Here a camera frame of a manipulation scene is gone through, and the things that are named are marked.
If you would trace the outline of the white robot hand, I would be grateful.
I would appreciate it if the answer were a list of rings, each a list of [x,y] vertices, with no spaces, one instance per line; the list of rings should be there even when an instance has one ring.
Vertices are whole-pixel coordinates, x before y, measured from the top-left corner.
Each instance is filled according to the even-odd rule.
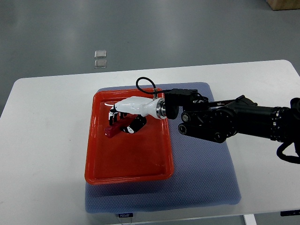
[[[156,119],[162,119],[159,107],[162,104],[162,98],[147,98],[132,96],[123,99],[114,104],[114,112],[109,112],[109,126],[116,123],[120,118],[123,121],[120,130],[125,133],[134,134],[138,132],[147,123],[145,118],[148,115]],[[141,116],[127,116],[127,114],[136,114]]]

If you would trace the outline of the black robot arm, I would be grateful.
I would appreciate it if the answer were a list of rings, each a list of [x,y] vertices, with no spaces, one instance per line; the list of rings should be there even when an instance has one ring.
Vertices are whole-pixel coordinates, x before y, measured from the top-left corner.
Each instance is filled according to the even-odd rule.
[[[209,102],[197,90],[164,90],[163,98],[129,97],[113,105],[109,124],[136,114],[136,122],[123,128],[135,133],[143,127],[145,117],[176,119],[182,107],[178,130],[182,135],[222,143],[237,133],[268,138],[282,143],[300,140],[300,100],[293,98],[290,107],[258,106],[244,95],[218,102]]]

